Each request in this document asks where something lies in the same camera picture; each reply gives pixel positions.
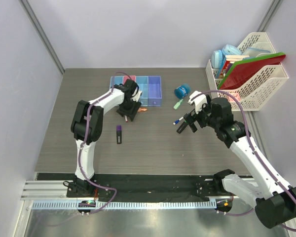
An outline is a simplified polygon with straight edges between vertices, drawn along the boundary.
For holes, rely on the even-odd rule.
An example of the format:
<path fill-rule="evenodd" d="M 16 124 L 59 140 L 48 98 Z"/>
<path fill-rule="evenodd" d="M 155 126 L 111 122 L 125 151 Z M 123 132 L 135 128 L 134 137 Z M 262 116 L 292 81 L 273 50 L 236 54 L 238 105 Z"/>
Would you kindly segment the blue whiteboard marker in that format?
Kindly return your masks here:
<path fill-rule="evenodd" d="M 177 119 L 176 121 L 173 122 L 173 125 L 178 124 L 180 121 L 182 121 L 184 119 L 184 117 L 181 117 L 179 119 Z"/>

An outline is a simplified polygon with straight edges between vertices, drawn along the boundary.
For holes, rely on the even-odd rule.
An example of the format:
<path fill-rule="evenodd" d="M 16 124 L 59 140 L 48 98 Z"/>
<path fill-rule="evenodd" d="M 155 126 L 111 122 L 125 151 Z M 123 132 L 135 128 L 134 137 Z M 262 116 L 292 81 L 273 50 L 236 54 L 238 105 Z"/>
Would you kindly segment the light blue drawer box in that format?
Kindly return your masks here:
<path fill-rule="evenodd" d="M 123 84 L 123 76 L 111 77 L 109 89 L 111 89 L 116 84 Z"/>
<path fill-rule="evenodd" d="M 142 106 L 148 106 L 148 76 L 136 76 L 136 83 L 141 93 L 139 101 Z"/>

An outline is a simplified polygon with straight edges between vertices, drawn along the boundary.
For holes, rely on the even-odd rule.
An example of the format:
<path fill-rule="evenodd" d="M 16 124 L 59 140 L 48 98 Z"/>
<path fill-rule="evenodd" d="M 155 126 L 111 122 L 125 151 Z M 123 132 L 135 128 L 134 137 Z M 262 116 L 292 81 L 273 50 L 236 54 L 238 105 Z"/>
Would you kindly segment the pink plastic drawer box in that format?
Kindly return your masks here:
<path fill-rule="evenodd" d="M 127 88 L 137 86 L 136 77 L 135 76 L 124 76 L 123 77 L 123 85 Z"/>

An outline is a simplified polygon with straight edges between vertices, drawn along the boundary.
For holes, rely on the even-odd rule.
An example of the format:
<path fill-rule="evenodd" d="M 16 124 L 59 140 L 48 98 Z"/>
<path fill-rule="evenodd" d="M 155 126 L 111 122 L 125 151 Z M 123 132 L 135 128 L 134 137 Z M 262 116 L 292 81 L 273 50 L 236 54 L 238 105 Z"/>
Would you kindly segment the purple plastic drawer box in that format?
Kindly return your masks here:
<path fill-rule="evenodd" d="M 162 102 L 161 77 L 148 77 L 148 105 L 160 107 Z"/>

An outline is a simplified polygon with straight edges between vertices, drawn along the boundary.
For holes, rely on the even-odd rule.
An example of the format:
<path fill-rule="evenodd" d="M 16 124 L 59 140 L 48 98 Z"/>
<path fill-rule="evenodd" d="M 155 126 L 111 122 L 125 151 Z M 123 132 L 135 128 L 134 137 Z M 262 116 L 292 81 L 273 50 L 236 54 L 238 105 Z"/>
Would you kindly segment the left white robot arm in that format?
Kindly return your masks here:
<path fill-rule="evenodd" d="M 71 124 L 77 147 L 77 167 L 73 181 L 64 182 L 68 188 L 67 197 L 90 197 L 100 188 L 94 182 L 94 152 L 102 134 L 104 115 L 117 107 L 120 116 L 133 121 L 142 105 L 141 93 L 137 83 L 127 79 L 96 99 L 78 102 Z"/>

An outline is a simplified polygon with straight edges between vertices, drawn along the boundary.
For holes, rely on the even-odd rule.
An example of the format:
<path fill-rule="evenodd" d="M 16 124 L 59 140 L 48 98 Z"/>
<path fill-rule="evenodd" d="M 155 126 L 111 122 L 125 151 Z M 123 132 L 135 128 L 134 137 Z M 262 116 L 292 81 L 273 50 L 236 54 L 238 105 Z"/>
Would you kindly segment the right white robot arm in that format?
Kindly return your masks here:
<path fill-rule="evenodd" d="M 250 135 L 247 123 L 235 121 L 226 98 L 209 95 L 190 96 L 195 108 L 184 119 L 191 130 L 214 129 L 219 140 L 236 154 L 256 182 L 244 181 L 227 169 L 214 175 L 213 189 L 218 195 L 232 193 L 254 209 L 260 222 L 271 229 L 296 218 L 296 187 L 290 185 L 269 163 Z"/>

